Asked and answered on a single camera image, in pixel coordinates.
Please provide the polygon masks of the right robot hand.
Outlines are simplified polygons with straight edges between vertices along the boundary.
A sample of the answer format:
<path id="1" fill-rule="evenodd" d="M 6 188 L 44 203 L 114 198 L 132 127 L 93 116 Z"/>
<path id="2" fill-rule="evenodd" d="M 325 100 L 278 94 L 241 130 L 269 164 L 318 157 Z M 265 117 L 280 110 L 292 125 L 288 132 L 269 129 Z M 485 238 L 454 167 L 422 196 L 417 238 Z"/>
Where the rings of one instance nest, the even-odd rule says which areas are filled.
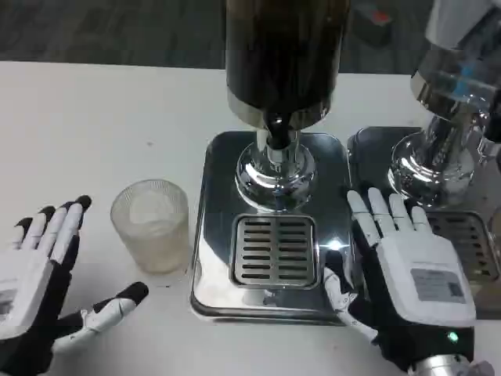
<path id="1" fill-rule="evenodd" d="M 366 291 L 328 258 L 323 286 L 337 317 L 409 375 L 473 374 L 476 308 L 452 242 L 396 193 L 346 199 Z"/>

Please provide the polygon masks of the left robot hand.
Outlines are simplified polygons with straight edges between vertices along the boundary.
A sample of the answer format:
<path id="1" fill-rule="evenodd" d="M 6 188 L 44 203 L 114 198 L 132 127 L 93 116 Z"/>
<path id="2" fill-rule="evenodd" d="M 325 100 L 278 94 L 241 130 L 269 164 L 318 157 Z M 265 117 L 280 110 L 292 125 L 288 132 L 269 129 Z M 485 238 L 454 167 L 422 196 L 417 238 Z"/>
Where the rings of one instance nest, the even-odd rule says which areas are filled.
<path id="1" fill-rule="evenodd" d="M 55 355 L 88 345 L 148 296 L 149 288 L 138 281 L 89 309 L 61 314 L 91 204 L 82 195 L 21 219 L 1 251 L 3 375 L 44 374 Z"/>

